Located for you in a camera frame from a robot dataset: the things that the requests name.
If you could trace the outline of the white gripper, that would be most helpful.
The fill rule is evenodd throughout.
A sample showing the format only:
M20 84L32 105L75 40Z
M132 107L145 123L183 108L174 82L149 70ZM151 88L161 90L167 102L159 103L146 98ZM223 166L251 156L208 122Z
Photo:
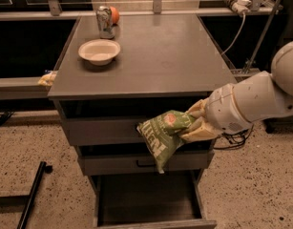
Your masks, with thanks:
M214 90L210 96L193 104L186 113L197 120L179 133L185 142L211 140L224 132L235 135L252 127L241 114L234 95L234 84Z

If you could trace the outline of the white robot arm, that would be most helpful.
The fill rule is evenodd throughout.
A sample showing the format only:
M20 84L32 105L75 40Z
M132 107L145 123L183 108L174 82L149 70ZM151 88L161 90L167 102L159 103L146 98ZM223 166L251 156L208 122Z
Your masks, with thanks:
M188 113L196 121L179 136L187 142L235 135L256 121L293 115L293 41L275 54L271 71L237 84L226 84L195 103Z

